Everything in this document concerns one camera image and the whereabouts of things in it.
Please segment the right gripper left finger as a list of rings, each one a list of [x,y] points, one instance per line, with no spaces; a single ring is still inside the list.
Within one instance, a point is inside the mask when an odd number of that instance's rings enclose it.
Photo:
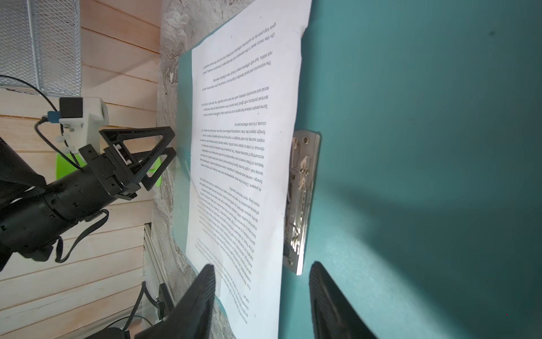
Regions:
[[[215,269],[207,264],[165,321],[135,338],[209,338],[215,300]]]

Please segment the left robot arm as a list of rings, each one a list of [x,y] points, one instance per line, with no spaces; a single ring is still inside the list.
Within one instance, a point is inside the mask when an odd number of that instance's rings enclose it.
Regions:
[[[85,165],[47,184],[6,142],[1,142],[1,265],[14,253],[34,261],[47,261],[52,252],[63,263],[62,234],[81,221],[91,226],[77,238],[102,227],[108,205],[131,201],[141,188],[151,190],[176,156],[169,144],[171,127],[105,129],[107,148],[80,149]]]

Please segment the teal paper folder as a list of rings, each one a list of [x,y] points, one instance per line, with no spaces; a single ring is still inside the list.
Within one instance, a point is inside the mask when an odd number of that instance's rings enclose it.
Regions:
[[[378,338],[540,338],[540,1],[315,1],[302,53],[306,263]]]

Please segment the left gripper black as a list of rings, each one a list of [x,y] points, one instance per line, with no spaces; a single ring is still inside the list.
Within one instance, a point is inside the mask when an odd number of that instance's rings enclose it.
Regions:
[[[151,190],[176,156],[175,149],[169,147],[175,137],[171,127],[103,129],[100,135],[108,145],[103,154],[99,154],[91,144],[80,148],[79,153],[104,190],[114,199],[135,199],[140,184],[147,191]],[[140,140],[153,141],[154,146],[141,152],[130,151],[128,142]],[[151,167],[162,156],[165,159],[149,176]],[[127,165],[133,166],[133,180]]]

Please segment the printed paper sheet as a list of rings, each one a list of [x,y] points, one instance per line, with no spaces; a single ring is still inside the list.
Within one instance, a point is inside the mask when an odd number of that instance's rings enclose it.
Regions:
[[[310,1],[254,1],[192,50],[186,256],[215,268],[237,338],[276,338]]]

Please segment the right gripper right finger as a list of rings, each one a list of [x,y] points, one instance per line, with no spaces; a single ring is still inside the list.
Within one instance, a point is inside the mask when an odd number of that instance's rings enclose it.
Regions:
[[[316,338],[376,339],[323,264],[318,261],[311,267],[309,290],[313,332]]]

